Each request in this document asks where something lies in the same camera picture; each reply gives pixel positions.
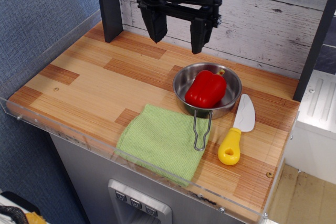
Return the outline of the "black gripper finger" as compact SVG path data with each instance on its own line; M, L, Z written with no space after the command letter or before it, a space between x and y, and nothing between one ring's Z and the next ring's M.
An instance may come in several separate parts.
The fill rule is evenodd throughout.
M141 6L140 10L150 38L155 43L160 42L167 34L166 14L158 6Z
M195 18L191 21L190 31L193 54L202 52L204 45L209 42L212 29L212 23L208 20Z

